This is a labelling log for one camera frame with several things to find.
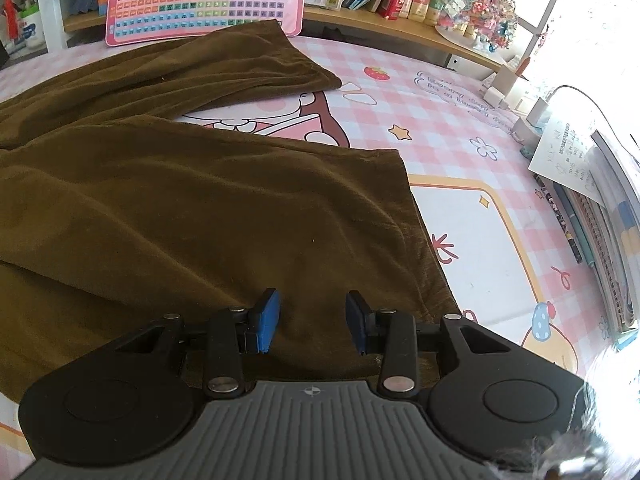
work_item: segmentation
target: table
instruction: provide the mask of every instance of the table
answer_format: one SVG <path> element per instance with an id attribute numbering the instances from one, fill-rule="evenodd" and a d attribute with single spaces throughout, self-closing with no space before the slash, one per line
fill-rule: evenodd
<path id="1" fill-rule="evenodd" d="M 342 87 L 178 120 L 398 150 L 464 315 L 583 376 L 610 344 L 602 298 L 591 269 L 576 264 L 510 136 L 515 115 L 487 107 L 480 82 L 440 67 L 315 38 L 292 38 L 292 43 L 336 73 Z M 9 67 L 0 71 L 0 101 L 135 47 L 94 43 Z M 283 116 L 289 119 L 277 119 Z M 541 313 L 548 320 L 539 327 L 552 333 L 544 342 L 536 338 L 534 313 L 536 320 Z M 15 405 L 0 398 L 0 480 L 30 461 L 17 428 Z"/>

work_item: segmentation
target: black circular pad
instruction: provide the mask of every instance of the black circular pad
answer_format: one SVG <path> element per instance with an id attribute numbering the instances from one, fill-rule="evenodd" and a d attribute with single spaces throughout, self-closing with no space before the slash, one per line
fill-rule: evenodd
<path id="1" fill-rule="evenodd" d="M 522 468 L 514 449 L 566 431 L 570 420 L 580 423 L 580 377 L 471 321 L 445 326 L 451 347 L 438 358 L 450 369 L 431 389 L 426 413 L 453 449 L 478 462 Z"/>
<path id="2" fill-rule="evenodd" d="M 135 384 L 117 379 L 88 381 L 69 390 L 65 408 L 86 422 L 109 422 L 129 415 L 140 403 Z"/>
<path id="3" fill-rule="evenodd" d="M 518 379 L 492 384 L 483 400 L 494 415 L 511 422 L 539 422 L 558 408 L 556 394 L 544 384 Z"/>
<path id="4" fill-rule="evenodd" d="M 166 447 L 193 410 L 190 388 L 148 354 L 98 350 L 37 381 L 18 417 L 46 458 L 113 466 Z"/>

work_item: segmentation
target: white shelf frame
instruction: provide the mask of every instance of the white shelf frame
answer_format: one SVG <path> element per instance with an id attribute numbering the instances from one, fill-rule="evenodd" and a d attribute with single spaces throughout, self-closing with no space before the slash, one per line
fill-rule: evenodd
<path id="1" fill-rule="evenodd" d="M 527 57 L 529 57 L 533 52 L 533 50 L 535 49 L 536 44 L 538 43 L 538 40 L 540 38 L 540 35 L 542 35 L 542 33 L 545 31 L 546 24 L 548 23 L 549 17 L 551 16 L 551 12 L 554 10 L 554 7 L 556 6 L 556 1 L 557 0 L 548 1 L 548 3 L 546 4 L 545 10 L 542 13 L 542 17 L 540 17 L 540 22 L 537 25 L 533 25 L 532 23 L 529 23 L 527 20 L 524 20 L 523 18 L 518 16 L 518 24 L 525 30 L 528 30 L 533 35 L 524 53 L 522 54 L 522 60 L 527 59 Z"/>
<path id="2" fill-rule="evenodd" d="M 38 0 L 42 16 L 42 31 L 49 52 L 66 49 L 66 40 L 71 36 L 65 32 L 62 23 L 67 14 L 65 0 Z"/>

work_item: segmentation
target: brown cloth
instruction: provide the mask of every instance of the brown cloth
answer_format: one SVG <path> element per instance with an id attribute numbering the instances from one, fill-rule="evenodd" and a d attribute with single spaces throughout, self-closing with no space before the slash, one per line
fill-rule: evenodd
<path id="1" fill-rule="evenodd" d="M 171 121 L 338 86 L 261 22 L 119 54 L 0 104 L 0 390 L 18 400 L 162 314 L 204 320 L 269 286 L 282 316 L 264 378 L 378 373 L 352 346 L 350 289 L 422 320 L 455 311 L 395 150 Z"/>

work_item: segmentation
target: gray ribbed plate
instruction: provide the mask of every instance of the gray ribbed plate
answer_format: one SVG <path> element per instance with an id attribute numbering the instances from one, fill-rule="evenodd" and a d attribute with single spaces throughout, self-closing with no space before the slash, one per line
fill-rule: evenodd
<path id="1" fill-rule="evenodd" d="M 140 462 L 74 468 L 41 459 L 20 480 L 481 480 L 483 465 L 443 444 L 408 402 L 364 381 L 259 382 L 206 405 L 172 446 Z"/>

